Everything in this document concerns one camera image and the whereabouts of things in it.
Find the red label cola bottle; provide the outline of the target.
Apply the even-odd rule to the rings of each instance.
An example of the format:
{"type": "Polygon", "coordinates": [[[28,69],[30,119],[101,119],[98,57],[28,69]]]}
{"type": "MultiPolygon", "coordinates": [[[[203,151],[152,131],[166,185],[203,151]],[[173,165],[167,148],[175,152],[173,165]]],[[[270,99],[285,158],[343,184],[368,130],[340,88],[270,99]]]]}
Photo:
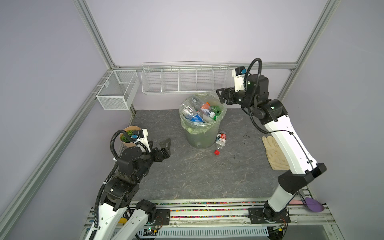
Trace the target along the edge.
{"type": "Polygon", "coordinates": [[[220,151],[222,148],[226,146],[227,143],[227,133],[224,131],[220,131],[217,134],[216,137],[216,150],[215,150],[215,155],[218,156],[220,154],[220,151]]]}

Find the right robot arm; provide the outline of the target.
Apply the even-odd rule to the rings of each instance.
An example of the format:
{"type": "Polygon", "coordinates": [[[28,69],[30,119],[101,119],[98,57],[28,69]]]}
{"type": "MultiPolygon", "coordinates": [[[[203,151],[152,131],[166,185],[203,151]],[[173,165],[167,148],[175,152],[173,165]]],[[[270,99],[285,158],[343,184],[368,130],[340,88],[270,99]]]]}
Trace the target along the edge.
{"type": "Polygon", "coordinates": [[[249,212],[251,220],[257,223],[289,223],[287,206],[290,201],[301,188],[323,174],[327,167],[318,163],[306,149],[283,103],[269,98],[269,80],[262,75],[262,68],[260,58],[254,59],[248,68],[235,68],[232,71],[235,85],[218,89],[216,93],[222,104],[240,105],[259,132],[271,135],[290,167],[278,177],[279,185],[264,207],[249,212]]]}

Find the orange label bottle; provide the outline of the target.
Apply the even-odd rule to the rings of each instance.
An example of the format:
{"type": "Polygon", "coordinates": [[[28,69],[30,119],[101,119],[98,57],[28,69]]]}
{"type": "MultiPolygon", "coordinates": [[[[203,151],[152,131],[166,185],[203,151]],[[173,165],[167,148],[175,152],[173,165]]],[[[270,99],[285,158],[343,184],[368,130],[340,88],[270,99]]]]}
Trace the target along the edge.
{"type": "Polygon", "coordinates": [[[205,109],[205,110],[210,111],[212,108],[211,108],[209,103],[204,103],[204,104],[202,104],[201,109],[205,109]]]}

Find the crushed green bottle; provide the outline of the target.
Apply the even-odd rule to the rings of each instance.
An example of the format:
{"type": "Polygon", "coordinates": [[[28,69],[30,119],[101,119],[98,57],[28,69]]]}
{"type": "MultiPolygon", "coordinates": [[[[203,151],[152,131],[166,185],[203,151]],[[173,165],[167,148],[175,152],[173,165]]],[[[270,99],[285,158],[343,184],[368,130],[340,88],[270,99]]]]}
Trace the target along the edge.
{"type": "Polygon", "coordinates": [[[213,120],[216,121],[217,118],[221,115],[222,110],[219,106],[211,106],[211,108],[212,111],[215,113],[215,115],[213,116],[213,120]]]}

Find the blue label bottle white cap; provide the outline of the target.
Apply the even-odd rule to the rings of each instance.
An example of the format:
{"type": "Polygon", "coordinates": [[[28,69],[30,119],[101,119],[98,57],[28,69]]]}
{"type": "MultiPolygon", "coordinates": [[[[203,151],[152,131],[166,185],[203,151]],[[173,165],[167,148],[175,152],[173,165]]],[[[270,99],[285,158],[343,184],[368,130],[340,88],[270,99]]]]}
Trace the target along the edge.
{"type": "Polygon", "coordinates": [[[185,119],[187,119],[191,122],[205,123],[204,119],[200,116],[198,111],[189,105],[184,106],[182,109],[182,112],[183,112],[185,119]]]}

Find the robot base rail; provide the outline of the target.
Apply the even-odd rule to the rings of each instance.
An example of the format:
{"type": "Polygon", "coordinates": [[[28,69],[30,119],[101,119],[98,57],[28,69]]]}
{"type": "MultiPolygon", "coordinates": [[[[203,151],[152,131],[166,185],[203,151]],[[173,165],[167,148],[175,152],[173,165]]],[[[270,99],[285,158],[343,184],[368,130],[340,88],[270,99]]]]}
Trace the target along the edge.
{"type": "Polygon", "coordinates": [[[299,198],[270,222],[262,218],[266,198],[154,200],[156,223],[139,229],[141,239],[261,237],[285,240],[344,239],[330,209],[315,213],[299,198]]]}

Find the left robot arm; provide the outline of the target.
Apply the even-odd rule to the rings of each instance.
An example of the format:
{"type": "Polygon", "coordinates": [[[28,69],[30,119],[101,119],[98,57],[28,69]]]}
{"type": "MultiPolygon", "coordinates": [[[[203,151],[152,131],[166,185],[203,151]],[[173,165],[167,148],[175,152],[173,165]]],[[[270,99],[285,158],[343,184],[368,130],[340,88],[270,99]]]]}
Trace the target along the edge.
{"type": "Polygon", "coordinates": [[[153,240],[169,224],[170,211],[157,210],[156,204],[148,200],[139,201],[133,209],[130,207],[153,163],[171,155],[171,139],[154,148],[147,136],[146,129],[132,135],[118,130],[112,136],[110,150],[115,164],[97,194],[94,222],[85,237],[87,240],[153,240]]]}

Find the clear bottle blue cap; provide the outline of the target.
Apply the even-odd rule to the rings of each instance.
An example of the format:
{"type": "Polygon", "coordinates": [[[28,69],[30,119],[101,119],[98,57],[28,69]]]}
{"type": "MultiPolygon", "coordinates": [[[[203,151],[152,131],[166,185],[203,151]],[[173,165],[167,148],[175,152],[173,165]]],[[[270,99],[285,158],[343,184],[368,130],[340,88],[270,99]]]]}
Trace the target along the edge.
{"type": "Polygon", "coordinates": [[[193,107],[196,110],[201,111],[203,114],[205,114],[206,116],[208,116],[210,118],[213,118],[215,113],[212,111],[212,109],[210,111],[205,110],[205,109],[201,109],[201,106],[204,103],[207,103],[207,102],[204,102],[203,100],[199,99],[198,97],[191,97],[191,104],[193,105],[193,107]]]}

